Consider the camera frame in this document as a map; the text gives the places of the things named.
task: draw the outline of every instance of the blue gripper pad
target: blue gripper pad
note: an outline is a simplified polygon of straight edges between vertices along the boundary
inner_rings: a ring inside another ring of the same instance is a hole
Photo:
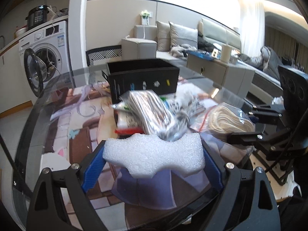
[[[95,183],[97,182],[100,173],[102,172],[106,161],[103,159],[104,147],[93,158],[90,165],[84,172],[84,182],[81,185],[81,188],[86,193],[89,189],[94,188]]]
[[[205,148],[203,148],[203,153],[205,160],[204,172],[213,188],[217,189],[218,192],[221,192],[224,188],[221,171],[215,164],[213,158],[205,150]]]

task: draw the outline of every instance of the washing machine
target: washing machine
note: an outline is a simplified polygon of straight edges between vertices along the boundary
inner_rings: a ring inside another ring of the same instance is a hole
[[[60,21],[41,28],[22,38],[18,44],[24,77],[29,84],[28,93],[34,104],[51,79],[71,70],[67,22]],[[66,75],[65,81],[70,82],[70,74]]]

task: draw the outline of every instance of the glass table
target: glass table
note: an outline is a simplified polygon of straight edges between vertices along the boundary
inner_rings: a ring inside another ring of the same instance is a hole
[[[189,83],[209,95],[215,93],[217,103],[244,106],[244,100],[227,89],[186,67],[178,67],[180,76]],[[42,168],[66,169],[95,150],[101,140],[117,137],[107,83],[102,76],[105,68],[105,65],[90,66],[58,76],[48,83],[37,100],[15,157],[30,190],[34,189]],[[15,210],[26,226],[30,198],[15,173],[12,182]],[[126,195],[125,190],[136,195]],[[62,193],[71,223],[81,228],[65,189]],[[168,218],[177,219],[176,213],[180,211],[186,216],[196,213],[218,191],[211,186],[204,171],[183,178],[175,171],[163,170],[152,179],[136,180],[125,168],[107,163],[95,187],[86,195],[108,230],[130,230],[159,220],[162,220],[160,226],[168,229]]]

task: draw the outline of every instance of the curtain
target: curtain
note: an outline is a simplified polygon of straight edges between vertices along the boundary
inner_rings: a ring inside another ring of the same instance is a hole
[[[296,63],[299,63],[305,68],[305,73],[308,73],[308,48],[303,44],[299,44]]]
[[[265,36],[265,13],[258,0],[241,0],[241,52],[253,57],[261,54]]]
[[[272,27],[265,27],[265,46],[271,47],[279,57],[294,58],[296,40]]]

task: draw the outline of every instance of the metal screw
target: metal screw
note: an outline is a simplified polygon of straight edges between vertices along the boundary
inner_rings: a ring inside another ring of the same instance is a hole
[[[43,172],[44,174],[48,174],[48,173],[49,173],[49,168],[48,168],[48,167],[44,168],[44,169],[42,170],[42,172]]]
[[[78,163],[73,163],[71,167],[72,169],[78,169],[80,166]]]
[[[261,167],[256,167],[256,170],[258,173],[262,174],[264,172],[264,169]]]
[[[226,164],[226,167],[229,168],[229,169],[234,169],[234,164],[231,163],[231,162],[228,162],[228,163]]]

